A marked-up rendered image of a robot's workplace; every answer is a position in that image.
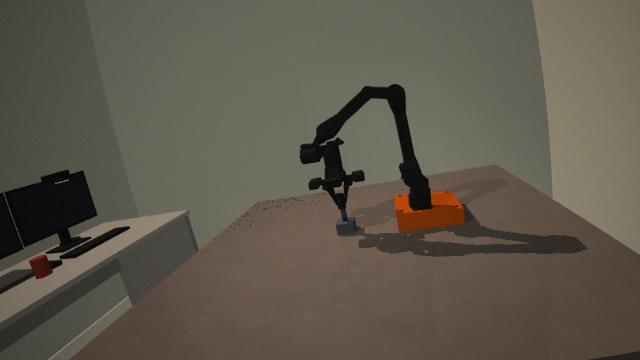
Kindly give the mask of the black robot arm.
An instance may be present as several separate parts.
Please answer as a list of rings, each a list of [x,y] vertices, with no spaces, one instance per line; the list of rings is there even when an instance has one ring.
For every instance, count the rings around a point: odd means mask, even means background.
[[[326,145],[320,144],[336,136],[343,124],[347,122],[359,108],[370,99],[386,99],[394,119],[396,121],[400,145],[403,154],[403,163],[400,163],[401,180],[408,185],[408,205],[412,210],[433,209],[431,205],[431,191],[428,179],[422,174],[419,163],[414,155],[408,119],[406,115],[405,91],[397,84],[388,88],[365,86],[354,96],[351,101],[335,116],[325,120],[316,128],[316,137],[313,143],[300,145],[300,160],[302,164],[324,161],[334,161],[341,158],[339,145],[344,143],[339,137],[334,141],[328,141]],[[322,148],[322,149],[321,149]],[[338,165],[335,169],[325,168],[325,183],[328,189],[341,187],[342,182],[347,181],[345,170]]]

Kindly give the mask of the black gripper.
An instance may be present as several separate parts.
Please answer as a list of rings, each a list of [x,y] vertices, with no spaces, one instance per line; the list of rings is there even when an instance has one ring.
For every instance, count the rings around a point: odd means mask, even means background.
[[[329,168],[329,170],[335,169],[334,166],[338,165],[339,168],[341,170],[343,170],[343,166],[342,166],[342,160],[337,159],[334,161],[327,161],[325,162],[325,168]],[[337,167],[338,167],[337,166]],[[361,182],[361,181],[365,181],[365,175],[364,175],[364,171],[363,170],[358,170],[358,171],[353,171],[351,175],[347,175],[347,181],[344,181],[344,198],[345,198],[345,204],[347,204],[347,196],[348,196],[348,190],[349,190],[349,186],[351,186],[354,182]],[[310,182],[308,183],[309,186],[309,190],[315,190],[315,189],[319,189],[320,185],[322,185],[323,190],[326,190],[330,196],[332,197],[333,201],[335,202],[335,204],[337,205],[337,200],[336,200],[336,196],[335,196],[335,192],[334,192],[334,188],[332,189],[328,189],[325,183],[325,179],[321,179],[321,177],[319,178],[314,178],[311,179]]]

